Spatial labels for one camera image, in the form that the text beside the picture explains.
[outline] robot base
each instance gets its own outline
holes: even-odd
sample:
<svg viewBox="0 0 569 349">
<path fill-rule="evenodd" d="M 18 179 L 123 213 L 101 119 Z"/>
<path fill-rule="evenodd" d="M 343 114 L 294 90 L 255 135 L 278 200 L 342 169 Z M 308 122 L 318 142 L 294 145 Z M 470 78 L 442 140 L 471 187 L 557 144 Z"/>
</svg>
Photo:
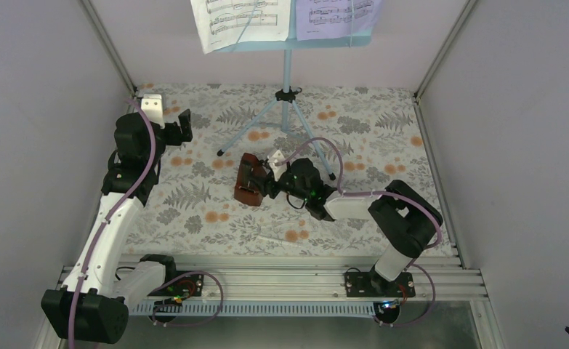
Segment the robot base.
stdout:
<svg viewBox="0 0 569 349">
<path fill-rule="evenodd" d="M 344 273 L 344 282 L 346 284 L 346 297 L 351 298 L 401 298 L 403 287 L 406 297 L 415 297 L 415 288 L 413 276 L 410 273 L 400 273 L 398 278 L 393 282 L 387 283 L 386 286 L 376 289 L 372 284 L 372 273 L 363 271 L 347 271 Z"/>
</svg>

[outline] tripod legs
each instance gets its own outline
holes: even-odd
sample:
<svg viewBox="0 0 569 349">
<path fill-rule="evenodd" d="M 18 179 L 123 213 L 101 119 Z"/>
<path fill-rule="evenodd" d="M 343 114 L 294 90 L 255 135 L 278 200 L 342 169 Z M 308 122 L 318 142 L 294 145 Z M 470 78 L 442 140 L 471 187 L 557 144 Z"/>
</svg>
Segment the tripod legs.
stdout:
<svg viewBox="0 0 569 349">
<path fill-rule="evenodd" d="M 264 107 L 263 110 L 260 111 L 254 118 L 252 118 L 252 120 L 250 120 L 250 122 L 246 126 L 244 126 L 239 132 L 237 132 L 237 134 L 227 144 L 225 144 L 225 146 L 220 148 L 220 150 L 217 153 L 218 156 L 224 155 L 225 151 L 227 151 L 228 148 L 233 146 L 233 144 L 235 144 L 235 142 L 237 142 L 246 132 L 248 132 L 250 127 L 254 126 L 254 124 L 257 123 L 261 119 L 261 117 L 266 114 L 266 112 L 268 112 L 271 108 L 273 108 L 273 106 L 277 102 L 278 102 L 278 100 L 275 98 L 273 100 L 271 100 L 271 102 L 269 104 L 267 104 L 267 106 Z M 281 129 L 283 132 L 289 133 L 289 131 L 288 131 L 288 106 L 286 105 L 286 103 L 287 102 L 284 102 L 284 101 L 282 102 L 282 104 L 283 104 L 282 108 L 287 108 L 287 110 L 286 110 L 286 114 L 283 112 Z M 307 124 L 307 121 L 305 120 L 305 117 L 303 116 L 302 111 L 299 109 L 297 102 L 295 102 L 295 100 L 293 100 L 292 104 L 293 104 L 293 109 L 295 110 L 295 113 L 297 114 L 297 117 L 299 118 L 299 120 L 303 124 L 305 132 L 307 132 L 308 137 L 314 138 L 314 134 L 312 133 L 312 129 L 310 128 L 310 125 Z M 323 165 L 325 165 L 325 168 L 327 169 L 327 173 L 329 174 L 329 179 L 335 180 L 336 175 L 334 174 L 334 171 L 331 169 L 331 166 L 329 166 L 329 163 L 327 162 L 327 159 L 325 158 L 325 154 L 323 153 L 323 150 L 320 149 L 320 146 L 316 142 L 312 142 L 312 145 L 314 145 L 314 149 L 316 150 L 318 157 L 323 162 Z"/>
<path fill-rule="evenodd" d="M 303 116 L 302 111 L 299 109 L 299 106 L 297 105 L 296 101 L 293 101 L 293 109 L 295 110 L 295 113 L 297 113 L 297 117 L 299 117 L 299 120 L 302 122 L 304 129 L 305 129 L 305 132 L 307 132 L 308 137 L 314 138 L 314 134 L 312 133 L 312 129 L 310 128 L 310 125 L 307 124 L 307 121 L 305 120 L 305 117 Z M 335 180 L 336 175 L 334 174 L 334 171 L 331 169 L 331 166 L 329 166 L 327 159 L 325 159 L 325 154 L 323 153 L 323 150 L 320 149 L 320 146 L 318 145 L 317 142 L 312 142 L 312 145 L 314 145 L 314 149 L 316 150 L 318 157 L 323 162 L 323 165 L 325 165 L 325 169 L 327 169 L 327 173 L 329 174 L 329 179 Z"/>
<path fill-rule="evenodd" d="M 228 141 L 227 144 L 225 144 L 224 147 L 220 148 L 220 150 L 218 151 L 218 156 L 222 156 L 222 154 L 225 153 L 226 150 L 228 150 L 228 148 L 230 148 L 231 146 L 233 146 L 233 144 L 235 142 L 237 142 L 237 140 L 239 140 L 241 138 L 241 136 L 243 136 L 246 132 L 248 132 L 248 130 L 250 129 L 250 127 L 252 127 L 255 123 L 257 123 L 261 117 L 263 115 L 266 114 L 266 112 L 268 112 L 271 108 L 273 108 L 273 106 L 278 102 L 278 100 L 276 100 L 275 98 L 273 100 L 271 100 L 271 102 L 269 102 L 269 104 L 267 104 L 267 106 L 265 108 L 263 108 L 262 111 L 260 111 L 254 118 L 252 118 L 252 120 L 250 120 L 250 122 L 244 126 L 241 131 L 237 132 L 237 134 Z"/>
</svg>

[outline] leaf pattern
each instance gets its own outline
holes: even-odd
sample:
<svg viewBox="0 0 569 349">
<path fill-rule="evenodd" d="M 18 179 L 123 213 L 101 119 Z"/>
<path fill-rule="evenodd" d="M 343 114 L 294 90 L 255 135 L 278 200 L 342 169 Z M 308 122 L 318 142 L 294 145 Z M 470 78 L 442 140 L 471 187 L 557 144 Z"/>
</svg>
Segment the leaf pattern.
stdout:
<svg viewBox="0 0 569 349">
<path fill-rule="evenodd" d="M 164 203 L 179 208 L 192 207 L 194 209 L 197 204 L 207 201 L 208 198 L 211 198 L 211 195 L 209 188 L 205 189 L 205 184 L 202 184 L 200 188 L 194 183 L 190 183 L 190 187 L 180 184 L 169 194 Z"/>
<path fill-rule="evenodd" d="M 383 113 L 379 119 L 376 121 L 376 127 L 382 127 L 384 129 L 392 129 L 397 131 L 404 130 L 404 127 L 413 123 L 413 119 L 410 116 L 404 115 L 404 112 L 401 113 Z"/>
<path fill-rule="evenodd" d="M 267 124 L 281 122 L 277 105 L 226 154 L 216 155 L 233 135 L 273 98 L 280 86 L 221 84 L 146 84 L 139 94 L 164 94 L 167 122 L 192 111 L 194 139 L 167 147 L 159 182 L 145 209 L 129 229 L 125 253 L 218 254 L 260 256 L 379 256 L 388 245 L 375 222 L 313 219 L 292 209 L 283 194 L 246 206 L 233 198 L 243 153 L 265 155 L 272 148 L 293 153 L 306 139 L 302 123 L 289 109 L 289 133 Z M 299 108 L 315 136 L 335 143 L 344 164 L 343 188 L 379 190 L 405 180 L 440 211 L 427 156 L 409 91 L 370 87 L 304 87 Z M 319 143 L 332 169 L 337 156 Z M 313 147 L 308 157 L 326 184 L 328 179 Z M 446 238 L 425 256 L 451 256 Z"/>
</svg>

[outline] black mount plate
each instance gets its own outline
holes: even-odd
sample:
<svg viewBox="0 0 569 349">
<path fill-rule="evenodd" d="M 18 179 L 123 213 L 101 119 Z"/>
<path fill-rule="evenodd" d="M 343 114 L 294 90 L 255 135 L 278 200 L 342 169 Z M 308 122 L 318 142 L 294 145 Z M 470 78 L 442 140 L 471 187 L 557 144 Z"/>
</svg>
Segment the black mount plate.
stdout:
<svg viewBox="0 0 569 349">
<path fill-rule="evenodd" d="M 409 286 L 413 282 L 410 273 L 401 273 L 398 278 L 390 283 L 383 292 L 378 292 L 371 283 L 370 273 L 365 271 L 347 271 L 344 273 L 344 285 L 346 286 L 346 297 L 351 298 L 402 298 L 402 290 L 398 285 L 404 287 L 406 297 L 415 297 L 415 287 Z"/>
<path fill-rule="evenodd" d="M 183 273 L 187 273 L 187 271 L 178 270 L 177 273 L 175 274 L 175 277 L 178 277 L 178 276 L 182 275 Z M 190 290 L 188 289 L 188 283 L 183 282 L 186 280 L 192 281 L 196 285 L 196 289 L 194 290 L 194 294 L 192 295 L 192 297 L 200 297 L 202 295 L 202 292 L 203 292 L 203 276 L 202 275 L 186 276 L 186 277 L 181 278 L 180 280 L 176 281 L 171 286 L 168 286 L 164 289 L 161 289 L 160 291 L 152 292 L 149 295 L 150 296 L 159 296 L 159 297 L 174 297 L 174 296 L 183 296 L 184 293 L 189 294 Z"/>
</svg>

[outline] white bracket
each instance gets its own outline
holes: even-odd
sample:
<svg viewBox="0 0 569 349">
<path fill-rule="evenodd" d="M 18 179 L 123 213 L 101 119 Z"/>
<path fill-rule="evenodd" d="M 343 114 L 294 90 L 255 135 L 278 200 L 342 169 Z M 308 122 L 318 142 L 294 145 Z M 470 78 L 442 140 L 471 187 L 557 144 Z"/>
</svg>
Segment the white bracket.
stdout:
<svg viewBox="0 0 569 349">
<path fill-rule="evenodd" d="M 141 99 L 141 109 L 145 112 L 151 122 L 164 128 L 164 99 L 162 95 L 146 93 Z"/>
<path fill-rule="evenodd" d="M 123 297 L 124 304 L 131 310 L 163 283 L 164 265 L 158 262 L 140 262 L 130 274 L 115 284 L 110 297 Z"/>
<path fill-rule="evenodd" d="M 282 164 L 284 160 L 286 160 L 284 154 L 278 149 L 273 149 L 267 154 L 267 163 L 273 171 L 273 179 L 279 180 L 280 176 L 286 172 L 286 164 Z"/>
<path fill-rule="evenodd" d="M 100 208 L 98 209 L 98 216 L 92 227 L 92 232 L 89 234 L 83 252 L 74 265 L 73 270 L 63 282 L 63 286 L 67 286 L 68 291 L 74 292 L 76 289 L 78 277 L 82 274 L 81 264 L 85 261 L 89 245 L 92 243 L 100 224 L 105 219 L 109 210 L 111 210 L 122 196 L 124 196 L 122 193 L 109 193 L 108 195 L 100 197 Z M 87 293 L 90 289 L 96 289 L 97 294 L 107 297 L 111 294 L 113 291 L 113 276 L 115 275 L 115 269 L 117 268 L 121 251 L 126 243 L 129 228 L 132 226 L 137 213 L 142 208 L 143 204 L 137 197 L 127 198 L 121 206 L 117 208 L 110 222 L 102 231 L 94 248 L 92 258 L 89 261 L 87 271 L 84 275 L 85 281 L 80 290 L 82 293 Z"/>
</svg>

